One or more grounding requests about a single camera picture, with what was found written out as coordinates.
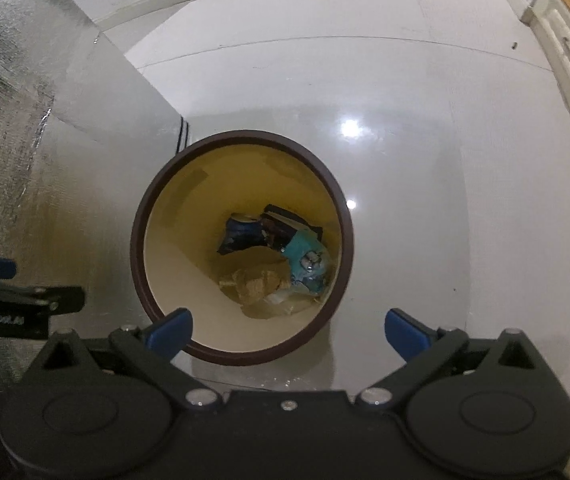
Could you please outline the brown cardboard piece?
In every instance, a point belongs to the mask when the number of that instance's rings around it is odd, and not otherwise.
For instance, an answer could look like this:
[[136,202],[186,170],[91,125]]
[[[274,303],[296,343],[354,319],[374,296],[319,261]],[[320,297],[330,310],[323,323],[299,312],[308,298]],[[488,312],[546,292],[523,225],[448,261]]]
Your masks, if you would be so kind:
[[291,285],[288,259],[264,246],[222,255],[215,271],[221,292],[243,307],[258,304],[274,292]]

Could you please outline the crushed blue Pepsi can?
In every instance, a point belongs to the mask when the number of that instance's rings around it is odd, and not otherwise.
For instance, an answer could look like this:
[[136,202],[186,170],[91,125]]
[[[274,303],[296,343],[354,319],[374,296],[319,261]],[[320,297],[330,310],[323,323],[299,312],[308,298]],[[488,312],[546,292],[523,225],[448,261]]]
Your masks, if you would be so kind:
[[267,244],[268,240],[259,217],[234,212],[225,222],[225,233],[218,253],[227,255],[251,247],[265,247]]

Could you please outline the teal snack bag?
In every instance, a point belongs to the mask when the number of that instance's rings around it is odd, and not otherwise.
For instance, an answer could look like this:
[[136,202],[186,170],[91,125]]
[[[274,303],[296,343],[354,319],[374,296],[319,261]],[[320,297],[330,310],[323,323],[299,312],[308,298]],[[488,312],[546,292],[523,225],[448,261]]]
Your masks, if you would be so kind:
[[320,296],[326,288],[327,274],[332,267],[327,248],[311,230],[299,230],[282,249],[290,267],[291,285],[305,294]]

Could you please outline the brown round trash bin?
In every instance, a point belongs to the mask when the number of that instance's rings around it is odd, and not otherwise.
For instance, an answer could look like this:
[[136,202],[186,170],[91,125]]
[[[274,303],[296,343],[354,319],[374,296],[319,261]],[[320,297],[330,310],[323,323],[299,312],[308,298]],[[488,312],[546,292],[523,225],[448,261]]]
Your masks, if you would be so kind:
[[264,364],[330,321],[352,270],[343,192],[302,145],[275,133],[218,133],[151,180],[131,235],[131,269],[153,321],[185,309],[186,350],[228,366]]

